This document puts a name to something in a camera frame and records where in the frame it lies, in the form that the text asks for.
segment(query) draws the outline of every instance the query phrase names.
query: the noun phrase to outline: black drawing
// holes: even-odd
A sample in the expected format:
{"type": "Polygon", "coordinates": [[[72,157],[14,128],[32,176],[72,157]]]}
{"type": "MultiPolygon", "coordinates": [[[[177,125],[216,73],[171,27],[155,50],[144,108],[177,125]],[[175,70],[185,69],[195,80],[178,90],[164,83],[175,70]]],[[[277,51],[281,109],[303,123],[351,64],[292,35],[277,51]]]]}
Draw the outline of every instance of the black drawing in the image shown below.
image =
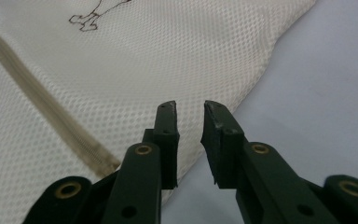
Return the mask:
{"type": "Polygon", "coordinates": [[[83,32],[97,30],[98,26],[95,23],[97,19],[109,10],[126,2],[130,2],[130,0],[100,0],[98,6],[94,8],[89,15],[74,15],[71,19],[69,19],[69,22],[72,24],[81,24],[82,27],[80,30],[83,32]]]}

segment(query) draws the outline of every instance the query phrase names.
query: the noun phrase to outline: white cloth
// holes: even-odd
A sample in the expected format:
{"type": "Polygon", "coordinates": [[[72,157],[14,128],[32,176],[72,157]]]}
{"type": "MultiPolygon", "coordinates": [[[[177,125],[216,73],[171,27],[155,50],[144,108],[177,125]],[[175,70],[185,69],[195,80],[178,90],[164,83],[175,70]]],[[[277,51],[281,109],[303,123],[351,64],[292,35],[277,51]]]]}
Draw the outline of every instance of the white cloth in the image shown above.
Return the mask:
{"type": "MultiPolygon", "coordinates": [[[[0,0],[0,36],[120,160],[153,127],[157,105],[175,100],[181,178],[203,151],[203,102],[233,111],[314,0],[115,2],[0,0]]],[[[0,223],[20,223],[67,175],[98,179],[0,66],[0,223]]]]}

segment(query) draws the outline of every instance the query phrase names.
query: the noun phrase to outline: screw hole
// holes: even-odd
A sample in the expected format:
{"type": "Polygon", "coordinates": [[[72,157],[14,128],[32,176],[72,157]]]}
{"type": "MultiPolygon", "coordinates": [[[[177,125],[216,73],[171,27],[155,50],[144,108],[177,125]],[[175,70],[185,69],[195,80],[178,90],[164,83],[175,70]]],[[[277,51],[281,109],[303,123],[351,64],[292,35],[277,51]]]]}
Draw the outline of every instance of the screw hole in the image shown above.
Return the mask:
{"type": "Polygon", "coordinates": [[[338,183],[339,187],[350,194],[351,196],[358,197],[358,184],[350,180],[342,180],[338,183]]]}
{"type": "Polygon", "coordinates": [[[134,206],[127,206],[121,210],[121,215],[124,218],[132,218],[136,216],[136,208],[134,206]]]}
{"type": "Polygon", "coordinates": [[[71,181],[61,184],[55,191],[56,198],[68,199],[77,195],[81,190],[81,185],[78,182],[71,181]]]}
{"type": "Polygon", "coordinates": [[[258,153],[258,154],[267,154],[269,153],[269,148],[263,146],[263,145],[252,145],[252,150],[255,152],[255,153],[258,153]]]}
{"type": "Polygon", "coordinates": [[[152,151],[151,147],[148,146],[139,146],[135,149],[135,153],[138,155],[146,155],[152,151]]]}
{"type": "Polygon", "coordinates": [[[313,217],[313,215],[314,215],[313,210],[304,204],[299,204],[297,206],[297,210],[299,213],[301,213],[302,215],[307,216],[307,217],[313,217]]]}

